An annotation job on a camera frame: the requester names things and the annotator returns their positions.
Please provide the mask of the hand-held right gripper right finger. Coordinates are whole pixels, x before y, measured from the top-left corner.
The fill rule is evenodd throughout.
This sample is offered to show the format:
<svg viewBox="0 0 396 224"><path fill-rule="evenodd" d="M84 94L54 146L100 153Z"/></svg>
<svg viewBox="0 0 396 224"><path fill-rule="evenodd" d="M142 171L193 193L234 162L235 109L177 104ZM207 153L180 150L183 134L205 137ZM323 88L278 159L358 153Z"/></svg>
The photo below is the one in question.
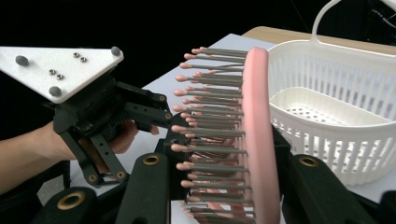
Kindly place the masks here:
<svg viewBox="0 0 396 224"><path fill-rule="evenodd" d="M321 160L294 155L273 129L285 224L377 224L373 210L339 181Z"/></svg>

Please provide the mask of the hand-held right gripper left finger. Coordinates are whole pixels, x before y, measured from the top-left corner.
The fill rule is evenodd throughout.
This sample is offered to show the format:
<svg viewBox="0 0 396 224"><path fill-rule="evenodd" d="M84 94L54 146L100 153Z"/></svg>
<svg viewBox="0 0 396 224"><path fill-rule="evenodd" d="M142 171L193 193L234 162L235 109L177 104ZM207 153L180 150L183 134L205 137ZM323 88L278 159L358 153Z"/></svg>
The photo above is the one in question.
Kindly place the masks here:
<svg viewBox="0 0 396 224"><path fill-rule="evenodd" d="M168 129L154 152L135 160L115 224L171 224L171 202L185 201L187 196L180 185L187 172L179 171L177 164L189 157L171 146L188 143L183 134Z"/></svg>

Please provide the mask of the pink hairbrush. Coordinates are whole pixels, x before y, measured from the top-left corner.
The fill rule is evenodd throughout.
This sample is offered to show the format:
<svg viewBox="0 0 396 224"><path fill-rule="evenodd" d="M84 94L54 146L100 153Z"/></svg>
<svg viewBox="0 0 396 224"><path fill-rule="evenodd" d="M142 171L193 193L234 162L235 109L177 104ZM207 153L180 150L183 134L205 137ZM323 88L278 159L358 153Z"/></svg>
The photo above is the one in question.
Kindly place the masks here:
<svg viewBox="0 0 396 224"><path fill-rule="evenodd" d="M200 47L185 54L171 130L187 154L185 212L198 224L279 224L280 192L268 95L268 52Z"/></svg>

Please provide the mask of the white plastic basket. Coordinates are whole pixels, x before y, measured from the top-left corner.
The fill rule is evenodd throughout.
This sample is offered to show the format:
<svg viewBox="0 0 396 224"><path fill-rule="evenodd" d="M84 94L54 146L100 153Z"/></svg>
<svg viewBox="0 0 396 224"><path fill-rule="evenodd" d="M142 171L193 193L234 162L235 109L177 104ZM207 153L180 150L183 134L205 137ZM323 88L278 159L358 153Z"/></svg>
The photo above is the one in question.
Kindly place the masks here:
<svg viewBox="0 0 396 224"><path fill-rule="evenodd" d="M269 50L271 121L296 154L324 161L345 185L396 169L396 53L316 35Z"/></svg>

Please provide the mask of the light wooden table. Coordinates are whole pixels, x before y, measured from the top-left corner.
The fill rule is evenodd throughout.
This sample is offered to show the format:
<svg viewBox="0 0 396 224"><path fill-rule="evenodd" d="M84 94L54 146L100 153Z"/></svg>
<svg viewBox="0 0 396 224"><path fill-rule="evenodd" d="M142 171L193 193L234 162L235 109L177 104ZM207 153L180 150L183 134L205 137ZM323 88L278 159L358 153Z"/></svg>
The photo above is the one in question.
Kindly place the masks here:
<svg viewBox="0 0 396 224"><path fill-rule="evenodd" d="M248 30L243 34L243 36L266 41L266 42L271 42L274 44L279 44L291 40L309 39L311 34L289 31L289 30L278 29L267 26L258 26ZM320 35L318 39L322 42L329 44L396 55L395 46L349 40L349 39L331 37L326 35Z"/></svg>

